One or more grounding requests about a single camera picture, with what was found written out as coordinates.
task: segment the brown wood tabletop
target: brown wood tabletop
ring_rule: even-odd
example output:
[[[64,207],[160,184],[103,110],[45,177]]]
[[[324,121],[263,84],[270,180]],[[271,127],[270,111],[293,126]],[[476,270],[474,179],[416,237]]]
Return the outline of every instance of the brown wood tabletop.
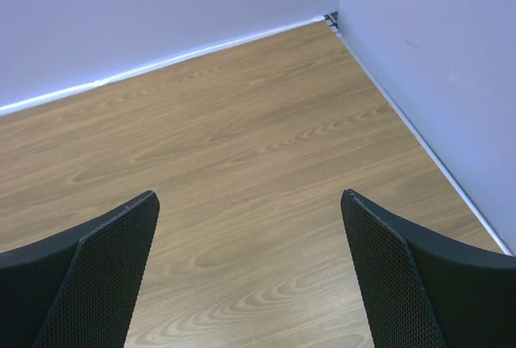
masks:
[[[0,138],[0,251],[157,192],[129,347],[372,346],[345,188],[499,251],[325,23],[8,115]]]

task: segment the wooden surface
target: wooden surface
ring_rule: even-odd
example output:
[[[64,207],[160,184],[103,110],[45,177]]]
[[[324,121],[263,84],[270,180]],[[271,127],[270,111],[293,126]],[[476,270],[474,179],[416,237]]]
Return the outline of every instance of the wooden surface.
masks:
[[[129,347],[372,346],[344,188],[497,250],[325,23],[0,118],[1,251],[145,189]]]

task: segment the wood grain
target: wood grain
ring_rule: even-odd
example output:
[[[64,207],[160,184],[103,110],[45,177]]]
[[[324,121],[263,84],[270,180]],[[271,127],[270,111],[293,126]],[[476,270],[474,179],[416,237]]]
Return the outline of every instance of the wood grain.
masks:
[[[154,189],[129,347],[370,347],[354,188],[494,241],[324,23],[0,119],[2,251]]]

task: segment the desk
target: desk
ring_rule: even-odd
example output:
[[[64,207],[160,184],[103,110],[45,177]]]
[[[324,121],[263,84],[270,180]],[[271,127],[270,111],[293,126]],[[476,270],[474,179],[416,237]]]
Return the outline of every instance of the desk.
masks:
[[[325,23],[6,116],[0,137],[1,251],[157,192],[129,347],[372,346],[347,187],[497,251]]]

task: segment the white wall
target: white wall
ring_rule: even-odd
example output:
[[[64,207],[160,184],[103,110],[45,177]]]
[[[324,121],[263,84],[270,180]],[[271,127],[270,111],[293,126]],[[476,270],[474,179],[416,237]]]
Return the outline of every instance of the white wall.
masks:
[[[338,0],[0,0],[0,107],[324,15]]]
[[[339,17],[346,41],[515,252],[514,0],[340,0]]]

